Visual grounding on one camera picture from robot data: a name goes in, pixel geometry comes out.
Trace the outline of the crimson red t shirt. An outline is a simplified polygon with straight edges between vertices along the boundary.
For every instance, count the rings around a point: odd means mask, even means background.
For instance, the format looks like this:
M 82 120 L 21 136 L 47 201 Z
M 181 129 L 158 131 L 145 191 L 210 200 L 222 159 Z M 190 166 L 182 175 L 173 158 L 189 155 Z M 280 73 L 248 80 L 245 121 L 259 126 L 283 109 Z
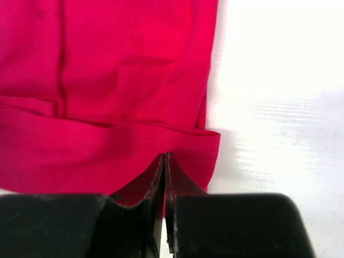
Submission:
M 1 188 L 110 194 L 160 153 L 206 189 L 217 1 L 1 1 Z

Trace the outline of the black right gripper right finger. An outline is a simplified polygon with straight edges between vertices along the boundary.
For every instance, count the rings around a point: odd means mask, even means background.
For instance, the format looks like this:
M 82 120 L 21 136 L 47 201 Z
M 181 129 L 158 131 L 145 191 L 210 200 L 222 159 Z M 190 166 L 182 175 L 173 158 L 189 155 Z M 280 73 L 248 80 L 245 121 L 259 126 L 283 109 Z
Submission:
M 211 195 L 165 159 L 167 242 L 174 257 L 314 257 L 300 212 L 280 193 Z

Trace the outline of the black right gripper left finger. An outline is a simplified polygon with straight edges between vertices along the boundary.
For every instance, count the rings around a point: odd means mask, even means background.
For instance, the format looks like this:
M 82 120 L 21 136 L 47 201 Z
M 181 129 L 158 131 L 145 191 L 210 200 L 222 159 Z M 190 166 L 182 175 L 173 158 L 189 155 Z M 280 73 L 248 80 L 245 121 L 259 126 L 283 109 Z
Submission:
M 2 195 L 1 257 L 159 257 L 164 155 L 111 195 Z

